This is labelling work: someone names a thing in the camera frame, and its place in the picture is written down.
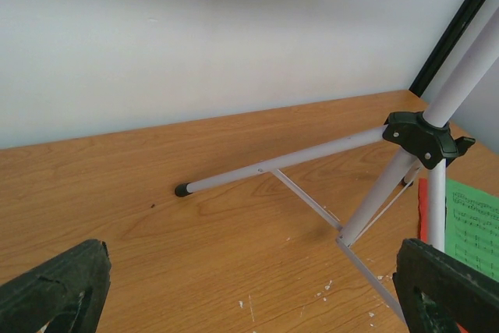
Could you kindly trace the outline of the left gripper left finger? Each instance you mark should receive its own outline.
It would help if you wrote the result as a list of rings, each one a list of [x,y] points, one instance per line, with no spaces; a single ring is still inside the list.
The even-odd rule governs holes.
[[[95,332],[110,288],[106,243],[88,239],[1,285],[2,332]]]

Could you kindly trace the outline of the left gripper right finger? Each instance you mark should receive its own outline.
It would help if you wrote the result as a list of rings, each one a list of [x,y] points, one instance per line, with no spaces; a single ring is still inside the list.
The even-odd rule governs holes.
[[[497,332],[498,282],[418,239],[405,239],[393,282],[411,332]]]

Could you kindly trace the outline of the green sheet music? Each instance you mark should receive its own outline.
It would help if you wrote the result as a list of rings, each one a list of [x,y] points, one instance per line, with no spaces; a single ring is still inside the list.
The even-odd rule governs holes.
[[[498,280],[498,198],[446,182],[445,253]]]

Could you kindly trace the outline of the red sheet music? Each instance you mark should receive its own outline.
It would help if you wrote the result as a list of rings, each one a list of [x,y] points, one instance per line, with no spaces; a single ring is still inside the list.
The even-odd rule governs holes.
[[[419,209],[419,227],[418,239],[428,243],[429,232],[429,183],[426,178],[419,178],[418,181],[418,209]]]

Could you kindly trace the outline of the lilac music stand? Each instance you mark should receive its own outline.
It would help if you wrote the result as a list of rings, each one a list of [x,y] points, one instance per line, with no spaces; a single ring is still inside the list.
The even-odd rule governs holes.
[[[330,226],[338,230],[336,238],[338,247],[377,290],[385,303],[404,321],[409,315],[408,304],[400,304],[355,255],[351,247],[382,215],[379,209],[386,204],[386,199],[396,185],[399,182],[410,184],[419,170],[425,168],[433,183],[429,207],[430,248],[437,255],[444,252],[445,169],[448,160],[462,156],[465,145],[464,141],[452,138],[448,122],[497,58],[498,14],[494,13],[424,112],[392,112],[382,126],[200,181],[181,183],[175,188],[175,195],[187,197],[201,190],[271,173],[313,208]],[[289,166],[350,151],[382,140],[397,145],[398,150],[345,225],[341,225],[334,215],[328,213],[282,172],[283,168]]]

